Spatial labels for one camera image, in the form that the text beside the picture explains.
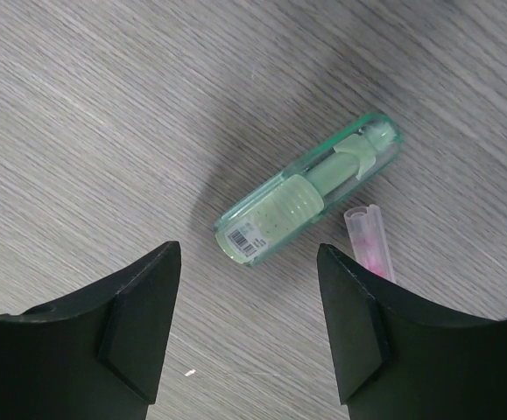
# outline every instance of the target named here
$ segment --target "clear plastic cap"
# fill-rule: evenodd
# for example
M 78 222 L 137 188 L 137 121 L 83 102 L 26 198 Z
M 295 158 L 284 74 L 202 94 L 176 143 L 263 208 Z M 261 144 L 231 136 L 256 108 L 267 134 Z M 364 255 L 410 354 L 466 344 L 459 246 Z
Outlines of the clear plastic cap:
M 395 283 L 382 212 L 375 204 L 351 208 L 344 214 L 356 261 L 365 269 Z

